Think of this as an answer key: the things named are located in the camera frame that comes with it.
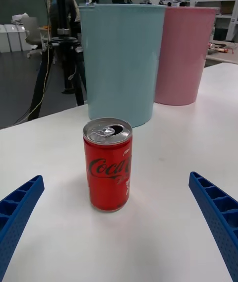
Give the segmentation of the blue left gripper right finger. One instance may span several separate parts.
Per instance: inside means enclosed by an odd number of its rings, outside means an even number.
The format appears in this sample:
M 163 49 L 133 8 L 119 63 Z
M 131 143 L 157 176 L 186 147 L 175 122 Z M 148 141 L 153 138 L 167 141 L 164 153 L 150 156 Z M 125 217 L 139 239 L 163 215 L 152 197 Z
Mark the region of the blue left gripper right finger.
M 205 218 L 232 281 L 238 280 L 238 202 L 196 172 L 188 186 Z

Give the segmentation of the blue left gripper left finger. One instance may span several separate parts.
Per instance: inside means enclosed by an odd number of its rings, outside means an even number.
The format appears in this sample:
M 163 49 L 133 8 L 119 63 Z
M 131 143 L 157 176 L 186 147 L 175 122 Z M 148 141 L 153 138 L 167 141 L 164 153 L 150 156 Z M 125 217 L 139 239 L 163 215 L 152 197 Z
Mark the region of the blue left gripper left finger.
M 43 178 L 37 175 L 0 201 L 0 281 L 44 190 Z

